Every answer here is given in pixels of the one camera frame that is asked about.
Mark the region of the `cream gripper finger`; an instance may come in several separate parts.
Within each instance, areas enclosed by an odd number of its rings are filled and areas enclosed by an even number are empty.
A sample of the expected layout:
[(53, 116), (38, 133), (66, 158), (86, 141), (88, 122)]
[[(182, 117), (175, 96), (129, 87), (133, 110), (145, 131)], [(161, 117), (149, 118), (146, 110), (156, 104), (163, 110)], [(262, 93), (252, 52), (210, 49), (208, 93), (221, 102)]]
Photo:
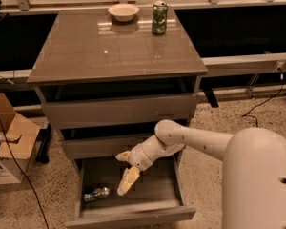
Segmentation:
[(125, 152), (122, 152), (122, 153), (116, 155), (115, 158), (118, 161), (127, 162), (129, 160), (129, 155), (130, 155), (130, 151), (125, 151)]
[(137, 167), (126, 168), (120, 184), (117, 188), (117, 194), (119, 196), (124, 196), (130, 188), (135, 184), (135, 182), (140, 177), (140, 170)]

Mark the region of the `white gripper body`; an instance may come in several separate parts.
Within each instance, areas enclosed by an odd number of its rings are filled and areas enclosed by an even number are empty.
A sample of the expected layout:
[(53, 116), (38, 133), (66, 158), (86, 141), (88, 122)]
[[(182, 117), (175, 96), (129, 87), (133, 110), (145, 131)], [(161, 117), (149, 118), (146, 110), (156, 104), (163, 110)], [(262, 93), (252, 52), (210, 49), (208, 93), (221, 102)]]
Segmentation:
[(153, 165), (153, 162), (146, 155), (142, 144), (138, 144), (130, 150), (128, 162), (140, 171), (145, 171)]

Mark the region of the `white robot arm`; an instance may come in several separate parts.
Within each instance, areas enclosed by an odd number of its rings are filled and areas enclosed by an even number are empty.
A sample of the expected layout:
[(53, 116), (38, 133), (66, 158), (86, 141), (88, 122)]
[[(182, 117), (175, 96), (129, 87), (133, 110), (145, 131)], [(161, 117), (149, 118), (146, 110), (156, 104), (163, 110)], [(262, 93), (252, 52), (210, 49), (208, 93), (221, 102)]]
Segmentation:
[(161, 120), (154, 135), (116, 156), (130, 164), (117, 194), (125, 195), (157, 159), (185, 146), (223, 162), (222, 229), (286, 229), (286, 138), (264, 128), (230, 135)]

